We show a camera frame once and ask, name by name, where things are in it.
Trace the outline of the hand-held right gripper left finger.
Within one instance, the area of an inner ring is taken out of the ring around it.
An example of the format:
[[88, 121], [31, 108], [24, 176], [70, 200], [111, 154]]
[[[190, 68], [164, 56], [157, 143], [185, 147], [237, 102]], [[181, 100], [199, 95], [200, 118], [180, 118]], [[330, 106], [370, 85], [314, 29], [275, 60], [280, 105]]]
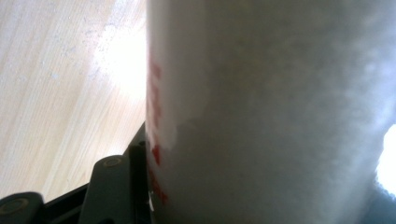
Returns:
[[78, 224], [152, 224], [145, 146], [142, 124], [122, 155], [93, 166]]

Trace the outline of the clear sugar bag red label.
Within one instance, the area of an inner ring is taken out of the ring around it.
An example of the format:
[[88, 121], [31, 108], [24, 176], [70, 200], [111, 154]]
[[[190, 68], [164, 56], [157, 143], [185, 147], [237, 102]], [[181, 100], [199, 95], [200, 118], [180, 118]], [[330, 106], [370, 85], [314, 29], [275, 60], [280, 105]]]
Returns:
[[148, 0], [156, 224], [359, 224], [396, 123], [396, 0]]

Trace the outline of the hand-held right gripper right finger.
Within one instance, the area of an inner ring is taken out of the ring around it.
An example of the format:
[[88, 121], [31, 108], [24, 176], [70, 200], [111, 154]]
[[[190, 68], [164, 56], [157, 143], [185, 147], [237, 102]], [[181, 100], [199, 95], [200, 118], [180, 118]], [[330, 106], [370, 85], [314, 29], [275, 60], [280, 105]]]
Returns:
[[359, 224], [396, 224], [396, 194], [375, 183], [372, 198]]

